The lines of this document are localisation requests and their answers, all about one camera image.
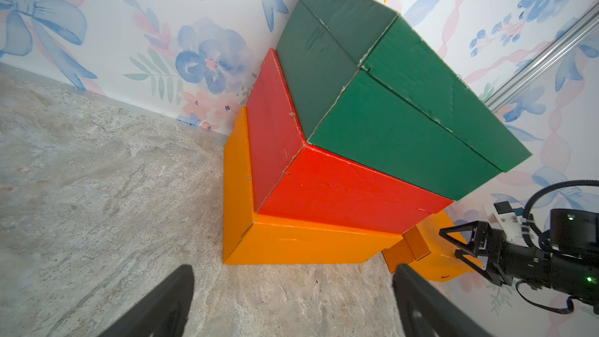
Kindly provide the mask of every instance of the wooden block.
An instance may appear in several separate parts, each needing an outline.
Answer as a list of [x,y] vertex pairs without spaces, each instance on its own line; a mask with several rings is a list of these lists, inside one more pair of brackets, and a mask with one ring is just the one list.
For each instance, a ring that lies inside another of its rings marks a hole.
[[246,108],[225,146],[223,263],[363,263],[401,235],[258,215]]
[[[383,250],[383,256],[390,272],[395,272],[399,264],[407,263],[426,280],[445,282],[466,272],[473,272],[454,255],[457,247],[439,236],[439,229],[453,226],[453,222],[442,211],[419,222],[403,234],[404,239],[393,247]],[[465,242],[462,236],[456,236]],[[481,262],[469,258],[477,265]]]
[[268,53],[247,102],[258,214],[403,233],[451,204],[447,198],[308,144],[284,76],[265,73],[280,71],[270,64],[278,66],[274,51]]
[[311,143],[454,200],[499,174],[452,133],[396,98],[360,71]]
[[397,266],[400,264],[410,264],[416,258],[414,258],[414,254],[410,250],[410,245],[405,238],[400,242],[394,244],[390,248],[386,248],[383,250],[383,257],[385,258],[385,262],[387,263],[387,268],[389,268],[389,272],[395,272]]
[[294,110],[286,91],[281,66],[271,48],[247,100],[250,155],[254,180],[257,180],[253,183],[256,210],[304,145],[301,136],[297,135],[301,132],[297,119],[289,115]]
[[[374,0],[299,0],[277,51],[310,144],[454,200],[530,156],[407,22]],[[361,75],[387,93],[343,107],[363,88]]]

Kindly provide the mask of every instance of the floral wallpaper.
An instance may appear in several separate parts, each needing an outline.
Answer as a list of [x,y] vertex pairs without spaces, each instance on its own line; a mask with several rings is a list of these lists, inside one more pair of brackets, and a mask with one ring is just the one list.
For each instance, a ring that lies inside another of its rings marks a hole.
[[[229,134],[296,1],[0,0],[0,62]],[[486,97],[599,0],[378,1]]]
[[[229,134],[296,1],[0,0],[0,62]],[[377,1],[399,11],[482,99],[599,2]],[[597,120],[598,39],[591,36],[496,112],[535,156],[455,203],[448,210],[454,221],[485,218],[482,206],[497,200],[522,204],[550,183],[597,178],[597,132],[585,123]],[[545,221],[553,206],[599,211],[598,194],[580,188],[549,194],[537,204],[537,220]],[[597,324],[586,307],[549,314],[477,275],[447,286],[454,302],[496,335],[584,336]],[[537,293],[538,301],[564,300]],[[521,312],[530,317],[515,322]]]

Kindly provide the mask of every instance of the green leaf pattern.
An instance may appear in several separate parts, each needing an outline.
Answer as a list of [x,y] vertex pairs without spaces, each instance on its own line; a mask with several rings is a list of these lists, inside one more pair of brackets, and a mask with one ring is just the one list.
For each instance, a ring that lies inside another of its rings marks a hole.
[[479,94],[479,99],[481,101],[486,101],[491,95],[493,95],[493,93],[495,93],[495,86],[487,82],[485,85],[485,91]]
[[243,100],[239,104],[241,104],[242,106],[246,105],[247,98],[250,97],[251,90],[254,88],[255,84],[256,84],[256,81],[254,81],[254,83],[249,88],[245,88],[245,87],[241,88],[241,96],[243,97]]
[[[149,58],[140,53],[137,54],[137,59],[129,57],[131,63],[144,73],[128,73],[124,76],[134,81],[143,81],[150,77],[150,86],[152,88],[153,96],[156,95],[156,91],[158,91],[158,96],[161,100],[164,100],[164,92],[166,90],[169,103],[172,103],[173,99],[176,97],[176,104],[179,105],[183,100],[183,80],[178,75],[174,60],[166,56],[160,56],[152,48],[148,48],[147,54]],[[176,92],[174,87],[175,80],[177,81]]]
[[486,287],[487,289],[491,289],[492,292],[490,294],[491,312],[495,312],[495,314],[499,316],[499,310],[502,306],[507,304],[508,306],[512,307],[512,304],[510,303],[510,295],[513,293],[513,287],[507,285],[487,285]]

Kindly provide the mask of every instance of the floor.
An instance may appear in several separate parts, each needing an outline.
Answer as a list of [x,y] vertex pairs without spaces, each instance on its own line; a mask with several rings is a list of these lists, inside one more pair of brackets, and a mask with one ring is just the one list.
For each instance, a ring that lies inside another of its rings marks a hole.
[[189,263],[185,336],[402,336],[381,254],[222,265],[225,142],[0,74],[2,335],[96,336]]

